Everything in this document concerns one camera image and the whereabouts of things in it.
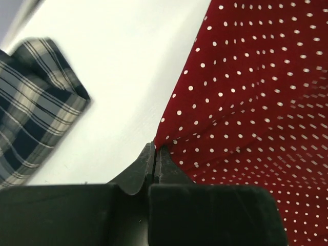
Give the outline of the red polka dot skirt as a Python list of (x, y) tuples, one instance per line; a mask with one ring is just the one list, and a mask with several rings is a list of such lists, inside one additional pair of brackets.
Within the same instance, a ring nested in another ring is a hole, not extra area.
[(258, 185), (327, 245), (327, 1), (211, 1), (154, 144), (196, 183)]

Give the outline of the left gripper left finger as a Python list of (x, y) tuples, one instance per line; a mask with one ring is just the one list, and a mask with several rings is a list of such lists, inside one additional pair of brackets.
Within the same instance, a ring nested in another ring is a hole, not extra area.
[(147, 245), (148, 143), (106, 184), (20, 186), (1, 190), (1, 245)]

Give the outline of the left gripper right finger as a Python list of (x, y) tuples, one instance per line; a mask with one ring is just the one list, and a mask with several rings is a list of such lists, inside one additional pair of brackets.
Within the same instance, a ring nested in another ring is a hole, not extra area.
[(264, 188), (193, 183), (166, 147), (148, 189), (149, 245), (287, 245), (275, 200)]

